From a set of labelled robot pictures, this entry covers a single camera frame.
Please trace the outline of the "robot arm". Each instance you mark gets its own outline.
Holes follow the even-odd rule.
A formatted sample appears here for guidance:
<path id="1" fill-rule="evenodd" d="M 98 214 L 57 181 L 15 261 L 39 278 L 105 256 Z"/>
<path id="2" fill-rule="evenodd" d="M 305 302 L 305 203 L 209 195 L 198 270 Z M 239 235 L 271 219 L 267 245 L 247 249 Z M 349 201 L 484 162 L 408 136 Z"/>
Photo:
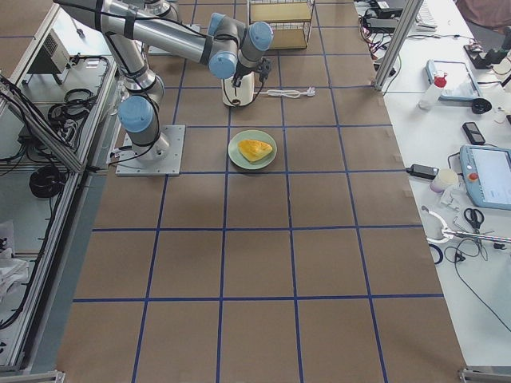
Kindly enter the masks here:
<path id="1" fill-rule="evenodd" d="M 161 160 L 170 146 L 158 116 L 163 81 L 150 69 L 140 45 L 204 65 L 214 77 L 230 81 L 235 88 L 251 73 L 266 80 L 271 70 L 264 54 L 274 34 L 266 22 L 247 25 L 214 13 L 208 32 L 202 34 L 177 20 L 123 1 L 58 4 L 71 18 L 103 35 L 125 78 L 129 97 L 121 103 L 119 120 L 131 140 L 132 160 Z"/>

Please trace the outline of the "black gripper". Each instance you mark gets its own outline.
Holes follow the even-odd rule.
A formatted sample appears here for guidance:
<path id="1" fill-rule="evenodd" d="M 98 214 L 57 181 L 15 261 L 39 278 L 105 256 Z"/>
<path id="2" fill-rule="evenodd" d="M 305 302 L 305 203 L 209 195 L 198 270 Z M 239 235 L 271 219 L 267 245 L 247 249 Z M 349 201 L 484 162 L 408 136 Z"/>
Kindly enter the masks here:
<path id="1" fill-rule="evenodd" d="M 239 61 L 236 66 L 235 74 L 232 78 L 232 86 L 234 88 L 239 88 L 242 84 L 243 77 L 250 73 L 258 73 L 259 82 L 261 84 L 265 84 L 269 78 L 269 74 L 271 73 L 271 61 L 265 57 L 262 57 L 257 62 L 250 63 L 249 65 L 245 65 Z"/>

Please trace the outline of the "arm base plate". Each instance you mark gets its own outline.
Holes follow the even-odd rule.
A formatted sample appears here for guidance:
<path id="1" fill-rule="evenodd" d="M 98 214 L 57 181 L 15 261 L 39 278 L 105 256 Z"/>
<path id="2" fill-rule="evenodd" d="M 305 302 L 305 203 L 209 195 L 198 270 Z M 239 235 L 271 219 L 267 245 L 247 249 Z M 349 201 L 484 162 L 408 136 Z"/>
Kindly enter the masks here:
<path id="1" fill-rule="evenodd" d="M 133 146 L 125 134 L 123 144 L 131 146 L 120 152 L 117 176 L 178 176 L 184 147 L 185 126 L 163 125 L 159 140 L 150 148 Z"/>

